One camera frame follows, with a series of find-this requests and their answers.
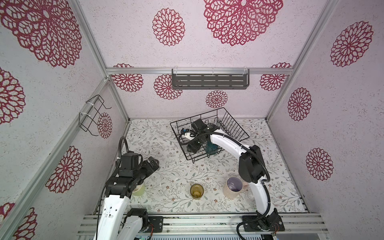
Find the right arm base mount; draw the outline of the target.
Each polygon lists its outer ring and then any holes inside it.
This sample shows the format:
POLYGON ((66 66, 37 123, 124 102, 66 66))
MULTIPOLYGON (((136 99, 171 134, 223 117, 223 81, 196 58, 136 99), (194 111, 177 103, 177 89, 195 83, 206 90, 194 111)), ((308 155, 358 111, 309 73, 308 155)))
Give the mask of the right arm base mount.
POLYGON ((255 216, 242 216, 242 221, 250 221, 253 222, 245 223, 244 230, 246 232, 283 232, 285 231, 285 226, 283 224, 283 220, 279 215, 276 208, 272 211, 270 215, 255 221, 261 215, 257 213, 255 216))

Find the amber glass cup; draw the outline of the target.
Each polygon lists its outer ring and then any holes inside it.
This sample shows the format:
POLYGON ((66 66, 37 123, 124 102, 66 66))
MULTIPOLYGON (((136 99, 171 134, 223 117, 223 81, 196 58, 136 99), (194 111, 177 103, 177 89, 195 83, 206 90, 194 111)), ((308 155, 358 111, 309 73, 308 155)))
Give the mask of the amber glass cup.
POLYGON ((204 188, 202 185, 200 184, 193 184, 191 187, 190 187, 190 194, 192 196, 193 199, 200 199, 203 195, 204 195, 204 188))

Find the black wire dish rack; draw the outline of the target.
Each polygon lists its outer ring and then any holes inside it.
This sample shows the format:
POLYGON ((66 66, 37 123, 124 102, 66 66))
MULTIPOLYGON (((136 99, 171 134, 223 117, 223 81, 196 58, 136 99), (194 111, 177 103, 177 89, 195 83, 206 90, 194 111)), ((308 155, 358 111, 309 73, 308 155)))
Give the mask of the black wire dish rack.
POLYGON ((250 138, 225 108, 173 121, 170 126, 186 160, 192 163, 221 153, 224 149, 217 143, 219 137, 237 142, 250 138))

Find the dark green mug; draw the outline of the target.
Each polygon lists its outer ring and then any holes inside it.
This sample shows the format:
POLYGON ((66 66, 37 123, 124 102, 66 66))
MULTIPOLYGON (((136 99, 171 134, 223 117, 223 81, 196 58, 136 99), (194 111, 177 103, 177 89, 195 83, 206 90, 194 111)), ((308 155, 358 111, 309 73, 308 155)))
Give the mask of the dark green mug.
POLYGON ((219 146, 218 145, 215 145, 211 142, 207 142, 207 145, 206 145, 206 153, 208 156, 215 156, 218 154, 218 151, 219 151, 219 146))

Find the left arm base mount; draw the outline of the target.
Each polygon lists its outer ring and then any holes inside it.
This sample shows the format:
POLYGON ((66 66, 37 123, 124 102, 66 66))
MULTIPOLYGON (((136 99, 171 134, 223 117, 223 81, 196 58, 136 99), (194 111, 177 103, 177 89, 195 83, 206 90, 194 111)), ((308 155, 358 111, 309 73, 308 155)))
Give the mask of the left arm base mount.
POLYGON ((161 233, 163 231, 164 217, 149 216, 147 209, 132 208, 123 220, 124 227, 132 227, 134 220, 141 220, 140 233, 161 233))

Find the light green mug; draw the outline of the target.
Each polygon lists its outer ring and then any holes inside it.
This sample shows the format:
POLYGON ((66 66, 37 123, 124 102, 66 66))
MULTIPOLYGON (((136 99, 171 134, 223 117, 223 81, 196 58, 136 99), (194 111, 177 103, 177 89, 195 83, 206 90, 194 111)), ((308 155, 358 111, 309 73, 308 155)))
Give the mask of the light green mug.
POLYGON ((145 191, 146 191, 145 183, 142 183, 142 184, 136 186, 132 195, 135 197, 140 197, 145 193, 145 191))

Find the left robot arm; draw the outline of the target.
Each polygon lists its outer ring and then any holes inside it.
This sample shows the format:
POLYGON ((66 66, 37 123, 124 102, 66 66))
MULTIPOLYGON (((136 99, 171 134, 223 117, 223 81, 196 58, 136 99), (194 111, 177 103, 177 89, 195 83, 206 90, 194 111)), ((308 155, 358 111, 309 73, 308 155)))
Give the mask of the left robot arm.
POLYGON ((143 159, 141 154, 129 151, 117 160, 117 168, 105 184, 105 198, 95 240, 134 240, 150 225, 146 209, 132 208, 124 217, 131 197, 138 185, 160 168, 157 159, 143 159))

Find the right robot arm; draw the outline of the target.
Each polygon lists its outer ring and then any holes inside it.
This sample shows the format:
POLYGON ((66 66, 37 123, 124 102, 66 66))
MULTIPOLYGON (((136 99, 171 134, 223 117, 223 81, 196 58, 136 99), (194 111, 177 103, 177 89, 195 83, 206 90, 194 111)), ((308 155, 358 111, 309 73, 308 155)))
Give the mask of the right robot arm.
POLYGON ((239 163, 239 175, 251 188, 256 201, 257 212, 263 217, 273 212, 273 203, 267 188, 271 181, 270 174, 264 163, 260 148, 256 145, 248 146, 227 135, 221 129, 207 133, 188 133, 184 131, 178 137, 181 145, 201 142, 202 139, 219 146, 232 154, 239 163))

